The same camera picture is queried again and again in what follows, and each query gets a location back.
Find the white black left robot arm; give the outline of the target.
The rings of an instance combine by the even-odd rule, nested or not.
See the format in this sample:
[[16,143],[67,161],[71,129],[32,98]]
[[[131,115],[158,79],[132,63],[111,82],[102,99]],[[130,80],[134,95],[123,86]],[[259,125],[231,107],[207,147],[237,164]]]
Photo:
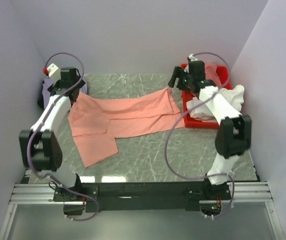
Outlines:
[[49,179],[57,194],[77,201],[83,195],[82,183],[76,173],[63,166],[63,152],[56,134],[85,82],[75,67],[59,68],[52,63],[43,71],[48,77],[43,84],[44,111],[30,129],[19,133],[23,165],[37,178]]

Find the salmon pink t shirt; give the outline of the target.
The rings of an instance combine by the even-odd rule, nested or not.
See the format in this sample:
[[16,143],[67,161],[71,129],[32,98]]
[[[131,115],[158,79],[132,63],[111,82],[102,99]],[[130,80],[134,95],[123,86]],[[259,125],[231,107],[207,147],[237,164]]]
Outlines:
[[162,90],[139,98],[97,99],[80,93],[68,115],[72,137],[83,165],[91,167],[119,150],[116,140],[185,126],[171,95]]

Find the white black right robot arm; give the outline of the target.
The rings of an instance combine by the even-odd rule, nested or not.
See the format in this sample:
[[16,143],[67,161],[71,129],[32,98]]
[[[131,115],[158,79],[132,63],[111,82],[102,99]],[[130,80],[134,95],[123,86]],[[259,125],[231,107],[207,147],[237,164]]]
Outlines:
[[168,86],[197,94],[198,105],[205,105],[218,123],[215,160],[202,181],[202,194],[213,200],[225,191],[233,166],[251,146],[252,119],[228,103],[215,82],[206,77],[201,60],[190,60],[186,67],[175,66]]

